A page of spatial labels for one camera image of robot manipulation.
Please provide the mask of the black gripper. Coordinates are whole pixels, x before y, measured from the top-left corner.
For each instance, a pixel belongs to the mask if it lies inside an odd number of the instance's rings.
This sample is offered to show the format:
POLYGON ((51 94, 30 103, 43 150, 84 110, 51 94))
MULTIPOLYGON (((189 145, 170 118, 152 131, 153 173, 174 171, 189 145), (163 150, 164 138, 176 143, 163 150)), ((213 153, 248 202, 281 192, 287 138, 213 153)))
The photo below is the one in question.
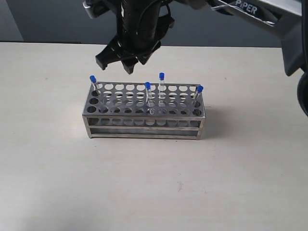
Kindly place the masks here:
POLYGON ((105 70, 109 64, 122 62, 132 74, 137 63, 145 65, 161 47, 161 39, 173 27, 169 0, 114 0, 116 35, 95 56, 97 65, 105 70), (124 54, 138 54, 124 59, 124 54))

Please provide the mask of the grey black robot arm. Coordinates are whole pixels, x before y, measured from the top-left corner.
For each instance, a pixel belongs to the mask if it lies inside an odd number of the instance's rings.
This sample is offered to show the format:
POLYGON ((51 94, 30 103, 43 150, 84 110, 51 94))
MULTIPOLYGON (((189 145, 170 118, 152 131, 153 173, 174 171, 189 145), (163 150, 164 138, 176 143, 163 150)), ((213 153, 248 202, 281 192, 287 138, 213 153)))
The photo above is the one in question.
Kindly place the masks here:
MULTIPOLYGON (((290 76, 297 70, 303 75, 297 86, 297 99, 304 113, 308 111, 308 3, 305 0, 183 0, 183 5, 199 10, 209 7, 218 13, 237 16, 262 28, 281 41, 284 69, 290 76)), ((95 16, 113 12, 116 35, 96 55, 101 69, 121 62, 133 72, 137 63, 145 64, 161 46, 161 39, 173 27, 170 12, 160 15, 167 0, 88 0, 84 7, 95 16)))

